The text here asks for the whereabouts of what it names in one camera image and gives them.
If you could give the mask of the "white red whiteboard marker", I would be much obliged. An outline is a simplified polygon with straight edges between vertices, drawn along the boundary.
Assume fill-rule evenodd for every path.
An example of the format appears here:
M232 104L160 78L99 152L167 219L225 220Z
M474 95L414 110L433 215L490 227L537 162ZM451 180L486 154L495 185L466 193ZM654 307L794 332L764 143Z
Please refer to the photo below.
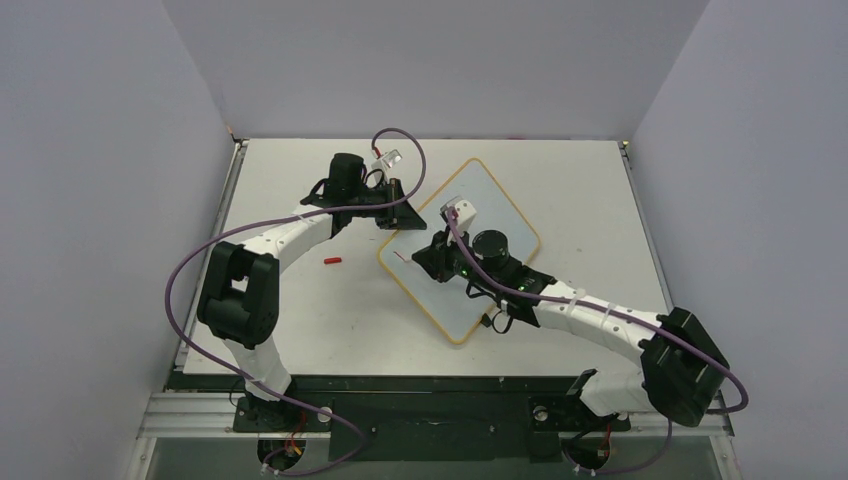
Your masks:
M400 252L398 252L396 250L393 251L393 254L395 256L397 256L403 262L411 262L412 261L411 257L405 256L405 255L401 254Z

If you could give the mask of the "yellow framed whiteboard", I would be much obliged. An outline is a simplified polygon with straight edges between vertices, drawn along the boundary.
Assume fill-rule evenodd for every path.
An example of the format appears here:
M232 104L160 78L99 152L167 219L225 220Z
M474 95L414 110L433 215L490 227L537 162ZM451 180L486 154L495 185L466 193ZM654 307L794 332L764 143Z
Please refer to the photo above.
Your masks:
M464 343L477 328L482 317L495 309L491 298L471 287L470 279L478 275L468 265L455 242L447 253L424 254L446 273L440 282L431 277L433 268L424 268L413 260L415 253L434 245L449 233L442 207L458 205L460 213L469 207L476 210L471 223L460 227L464 241L472 244L475 235L496 230L507 238L507 254L527 264L538 253L541 238L504 187L479 159L472 158L456 170L419 208L426 230L404 230L394 233L380 247L377 258L381 266L413 299L415 304L453 344Z

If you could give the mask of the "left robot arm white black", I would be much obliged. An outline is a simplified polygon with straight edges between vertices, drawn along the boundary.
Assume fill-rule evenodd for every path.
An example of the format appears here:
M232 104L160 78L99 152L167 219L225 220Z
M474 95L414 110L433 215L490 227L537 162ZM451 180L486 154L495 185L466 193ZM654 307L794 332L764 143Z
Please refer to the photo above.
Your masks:
M292 376L272 337L280 310L280 276L313 247L334 238L355 218L371 218L382 230L424 230L426 222L404 198L397 179L370 187L362 157L337 153L327 178L301 200L290 223L242 243L221 241L211 251L198 320L221 339L248 376L250 397L272 429L291 427L298 402L286 390Z

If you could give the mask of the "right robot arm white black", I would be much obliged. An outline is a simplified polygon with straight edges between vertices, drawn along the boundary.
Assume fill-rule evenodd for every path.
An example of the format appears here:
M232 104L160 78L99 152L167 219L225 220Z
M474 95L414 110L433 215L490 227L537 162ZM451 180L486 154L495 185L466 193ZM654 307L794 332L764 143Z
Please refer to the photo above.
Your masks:
M572 424L588 427L613 414L657 412L696 427L714 413L711 403L729 363L692 312L645 312L589 296L511 256L506 235L497 230L460 241L449 230L437 232L411 259L438 283L464 280L469 297L490 298L511 320L566 332L636 366L625 374L597 367L584 372L563 402Z

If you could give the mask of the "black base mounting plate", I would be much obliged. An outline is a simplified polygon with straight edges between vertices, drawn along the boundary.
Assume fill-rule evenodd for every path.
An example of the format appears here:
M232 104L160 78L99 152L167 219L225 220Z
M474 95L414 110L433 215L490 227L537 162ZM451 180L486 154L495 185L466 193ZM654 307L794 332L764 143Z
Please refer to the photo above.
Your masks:
M172 373L165 391L184 397L226 434L253 436L275 470L303 466L316 443L356 461L472 461L563 455L597 465L614 434L664 436L656 414L592 413L580 377L296 377L280 404L261 400L235 375Z

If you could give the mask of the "front aluminium extrusion bar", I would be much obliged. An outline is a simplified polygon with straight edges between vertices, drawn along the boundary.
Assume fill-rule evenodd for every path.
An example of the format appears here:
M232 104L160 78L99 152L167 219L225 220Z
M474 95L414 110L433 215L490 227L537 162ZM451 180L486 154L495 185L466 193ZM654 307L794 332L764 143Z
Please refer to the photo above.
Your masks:
M236 407L225 393L154 393L139 438L224 438L234 434Z

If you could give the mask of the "left aluminium rail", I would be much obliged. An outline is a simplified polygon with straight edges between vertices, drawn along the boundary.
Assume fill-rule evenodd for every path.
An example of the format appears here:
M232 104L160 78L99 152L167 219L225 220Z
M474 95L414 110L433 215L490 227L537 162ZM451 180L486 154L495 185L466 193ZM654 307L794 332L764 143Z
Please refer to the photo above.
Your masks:
M251 140L249 138L236 138L234 141L234 149L231 155L231 160L229 161L223 190L218 200L214 222L208 239L205 239L201 245L194 247L186 254L185 257L179 260L167 277L163 295L164 313L169 326L178 338L176 351L170 366L170 370L172 372L183 372L187 363L188 354L197 351L197 347L190 336L197 323L197 320L194 318L194 309L199 302L202 277L206 272L207 263L209 261L209 253L207 252L207 249L214 245L217 241L231 236L231 233L224 228L224 225L229 214L232 199L235 194L239 176L243 168L244 158L248 152L250 142ZM174 288L181 272L190 263L192 263L198 255L200 255L200 270L194 276L193 288L190 291L189 296L189 306L182 322L179 323L173 307Z

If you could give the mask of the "aluminium rail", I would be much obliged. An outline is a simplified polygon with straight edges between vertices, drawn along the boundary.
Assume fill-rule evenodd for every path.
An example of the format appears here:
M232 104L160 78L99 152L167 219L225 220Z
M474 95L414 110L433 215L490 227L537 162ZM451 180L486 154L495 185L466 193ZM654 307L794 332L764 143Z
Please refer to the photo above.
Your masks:
M667 279L665 276L665 272L663 270L662 261L657 252L656 245L654 242L654 238L652 232L650 230L648 218L646 211L641 202L641 196L639 195L639 190L636 182L636 178L633 172L633 164L630 158L629 152L629 142L627 140L618 141L617 142L619 154L621 156L625 173L627 175L627 179L630 185L630 189L636 204L636 208L640 217L641 225L645 234L646 242L648 245L649 252L652 257L653 265L657 274L658 282L660 284L660 289L663 295L663 300L668 309L673 307L673 299L671 293L668 288Z
M194 318L194 309L199 302L202 277L206 272L207 263L209 261L209 253L207 252L207 249L214 245L217 241L231 236L231 233L224 228L224 225L229 214L232 199L235 194L239 176L243 168L244 158L248 152L250 142L251 140L249 138L236 138L234 141L234 149L231 155L231 160L229 161L223 190L218 200L214 222L208 239L205 239L201 245L194 247L186 254L185 257L179 260L167 277L163 295L164 313L169 326L178 338L176 351L170 366L170 370L172 372L183 372L187 363L188 354L197 351L197 347L190 336L197 323L197 320ZM190 263L192 263L198 255L200 255L200 270L194 276L193 288L190 291L189 296L189 306L182 322L179 323L173 307L174 288L181 272Z

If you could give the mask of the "right aluminium rail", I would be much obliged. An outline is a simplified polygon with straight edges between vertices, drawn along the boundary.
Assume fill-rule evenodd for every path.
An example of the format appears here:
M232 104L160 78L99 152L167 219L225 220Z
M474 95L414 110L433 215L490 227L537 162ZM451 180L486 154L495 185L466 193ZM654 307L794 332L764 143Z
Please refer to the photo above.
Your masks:
M665 276L665 272L663 270L662 261L657 252L656 245L654 242L654 238L652 232L650 230L648 218L646 211L641 202L641 196L639 195L639 190L636 182L636 178L633 172L633 164L630 158L629 152L629 142L627 140L618 141L617 142L619 154L621 156L625 173L627 175L627 179L630 185L630 189L636 204L636 208L640 217L641 225L645 234L646 242L648 245L649 252L652 257L653 265L657 274L658 282L660 284L660 289L663 295L663 300L668 309L673 307L673 299L671 293L668 288L667 279Z

